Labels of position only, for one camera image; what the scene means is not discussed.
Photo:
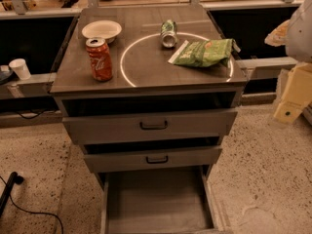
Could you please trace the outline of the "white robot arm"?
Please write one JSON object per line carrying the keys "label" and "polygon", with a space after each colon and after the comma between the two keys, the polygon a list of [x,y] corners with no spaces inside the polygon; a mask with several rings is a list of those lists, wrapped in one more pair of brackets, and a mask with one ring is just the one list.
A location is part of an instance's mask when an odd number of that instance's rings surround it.
{"label": "white robot arm", "polygon": [[291,18],[267,35],[264,43],[285,46],[286,54],[298,61],[288,73],[273,119],[291,124],[312,102],[312,0],[304,0]]}

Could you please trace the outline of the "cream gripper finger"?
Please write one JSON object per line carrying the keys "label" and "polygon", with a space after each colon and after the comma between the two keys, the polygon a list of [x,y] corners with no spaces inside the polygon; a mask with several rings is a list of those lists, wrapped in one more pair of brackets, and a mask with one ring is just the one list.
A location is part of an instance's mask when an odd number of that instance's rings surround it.
{"label": "cream gripper finger", "polygon": [[312,64],[298,63],[291,70],[282,69],[276,88],[273,119],[293,123],[312,103]]}
{"label": "cream gripper finger", "polygon": [[273,47],[284,46],[286,44],[289,22],[289,20],[285,20],[278,25],[266,36],[264,43]]}

